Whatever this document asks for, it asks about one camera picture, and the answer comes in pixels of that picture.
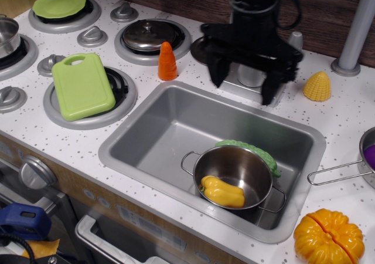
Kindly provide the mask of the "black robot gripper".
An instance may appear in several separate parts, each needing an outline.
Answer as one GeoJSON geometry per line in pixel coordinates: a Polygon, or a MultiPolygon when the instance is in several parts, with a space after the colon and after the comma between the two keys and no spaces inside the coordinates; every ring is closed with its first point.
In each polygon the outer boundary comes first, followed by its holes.
{"type": "Polygon", "coordinates": [[[299,0],[295,21],[279,23],[281,0],[229,0],[230,23],[204,23],[200,29],[207,41],[207,67],[219,88],[228,76],[231,63],[253,67],[266,73],[262,84],[262,105],[271,104],[283,82],[295,79],[302,53],[284,41],[278,29],[293,29],[302,18],[299,0]]]}

